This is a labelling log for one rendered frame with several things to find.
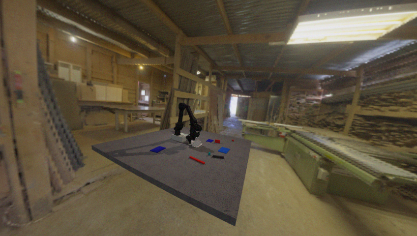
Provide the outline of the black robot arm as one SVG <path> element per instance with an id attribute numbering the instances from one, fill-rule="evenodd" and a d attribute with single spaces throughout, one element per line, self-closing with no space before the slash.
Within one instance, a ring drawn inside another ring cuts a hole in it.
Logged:
<path id="1" fill-rule="evenodd" d="M 186 108 L 188 115 L 190 117 L 190 130 L 196 130 L 199 132 L 193 132 L 193 136 L 199 137 L 200 132 L 202 131 L 201 125 L 198 124 L 197 119 L 193 116 L 193 113 L 190 109 L 190 106 L 186 105 L 185 103 L 179 103 L 179 118 L 176 126 L 174 127 L 175 133 L 174 135 L 178 136 L 180 134 L 180 130 L 183 128 L 182 118 L 183 118 L 183 111 Z"/>

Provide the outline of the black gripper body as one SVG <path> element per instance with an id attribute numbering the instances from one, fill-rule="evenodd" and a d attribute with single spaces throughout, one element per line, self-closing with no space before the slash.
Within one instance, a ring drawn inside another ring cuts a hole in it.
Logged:
<path id="1" fill-rule="evenodd" d="M 193 137 L 193 132 L 196 132 L 195 130 L 190 130 L 190 134 L 188 136 L 186 136 L 186 139 L 192 139 Z"/>

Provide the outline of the blue flat square plate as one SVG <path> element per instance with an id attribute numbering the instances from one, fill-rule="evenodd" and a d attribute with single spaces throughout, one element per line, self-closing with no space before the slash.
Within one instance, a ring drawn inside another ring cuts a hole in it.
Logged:
<path id="1" fill-rule="evenodd" d="M 229 150 L 230 149 L 228 149 L 228 148 L 222 147 L 218 152 L 222 152 L 222 153 L 227 154 Z"/>

